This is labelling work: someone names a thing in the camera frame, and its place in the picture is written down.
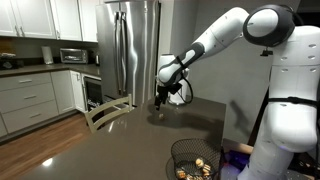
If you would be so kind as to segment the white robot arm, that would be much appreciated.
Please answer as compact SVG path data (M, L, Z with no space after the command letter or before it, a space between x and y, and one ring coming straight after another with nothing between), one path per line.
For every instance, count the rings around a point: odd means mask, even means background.
M266 109L249 162L237 180L285 180L294 155L314 149L318 142L320 77L320 28L296 25L289 7L267 4L252 12L234 7L221 15L184 52L159 68L155 106L181 88L189 65L241 37L262 46L272 63Z

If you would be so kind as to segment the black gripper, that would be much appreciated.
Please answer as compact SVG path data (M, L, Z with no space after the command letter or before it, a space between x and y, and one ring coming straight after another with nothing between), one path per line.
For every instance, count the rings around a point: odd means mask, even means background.
M162 105L166 104L166 100L168 98L168 93L169 93L169 86L168 87L158 86L157 92L158 92L158 95L156 96L157 103L155 103L155 109L159 110L159 104L161 103Z

